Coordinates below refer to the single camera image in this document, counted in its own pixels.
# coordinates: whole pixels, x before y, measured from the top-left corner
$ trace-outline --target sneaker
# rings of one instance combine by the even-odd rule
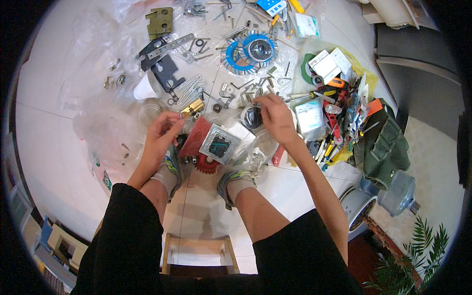
[[[177,159],[175,147],[173,145],[171,145],[169,149],[167,150],[166,156],[164,157],[164,160],[162,160],[161,162],[161,166],[162,165],[166,165],[169,168],[170,172],[172,172],[172,174],[177,176],[177,184],[172,189],[172,192],[170,192],[170,195],[169,195],[168,203],[170,203],[176,191],[182,186],[182,172],[180,171],[180,164]]]
[[[252,160],[249,163],[246,163],[244,168],[223,174],[219,179],[216,190],[223,200],[225,200],[226,209],[232,210],[231,207],[236,207],[233,201],[229,198],[227,189],[228,183],[233,180],[244,178],[252,181],[252,183],[256,185],[255,180],[262,175],[267,166],[267,164],[264,164],[266,159],[267,157],[259,150],[259,148],[255,148]]]

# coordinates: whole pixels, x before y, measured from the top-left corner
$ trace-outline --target diamond saw blade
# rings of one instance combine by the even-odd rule
[[[249,65],[267,67],[277,59],[277,41],[264,31],[248,31],[237,41],[239,55]]]
[[[239,55],[238,40],[228,41],[228,47],[221,50],[223,65],[236,75],[255,73],[254,65],[250,65]]]

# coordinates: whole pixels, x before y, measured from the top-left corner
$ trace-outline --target black shorts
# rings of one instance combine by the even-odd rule
[[[315,209],[253,244],[258,275],[162,275],[163,233],[153,204],[133,187],[115,184],[71,294],[362,293]]]

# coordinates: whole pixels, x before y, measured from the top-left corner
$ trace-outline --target gray sock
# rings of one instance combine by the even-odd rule
[[[151,179],[156,179],[162,182],[166,187],[167,197],[170,197],[170,193],[177,185],[177,176],[169,170],[167,165],[161,165],[159,170],[151,176]]]
[[[231,201],[233,201],[233,204],[235,206],[236,206],[237,196],[243,189],[247,187],[256,188],[256,185],[253,183],[252,180],[249,180],[247,178],[240,178],[240,179],[236,179],[236,180],[232,180],[228,182],[228,185],[227,185],[228,195]]]

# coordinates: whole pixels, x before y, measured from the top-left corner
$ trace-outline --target blue saw blade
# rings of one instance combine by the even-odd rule
[[[239,55],[238,41],[230,40],[228,43],[228,47],[221,50],[221,55],[224,56],[223,65],[236,75],[254,73],[254,65],[250,65]]]
[[[251,55],[249,54],[249,45],[256,40],[264,40],[265,42],[267,42],[267,44],[269,44],[269,46],[272,49],[271,56],[264,61],[256,61],[252,59]],[[273,61],[277,59],[277,56],[278,56],[277,42],[275,41],[274,38],[269,36],[264,31],[251,30],[251,31],[246,32],[243,36],[238,38],[237,47],[238,47],[239,55],[241,56],[241,58],[245,62],[247,62],[249,65],[252,65],[257,68],[269,66]]]

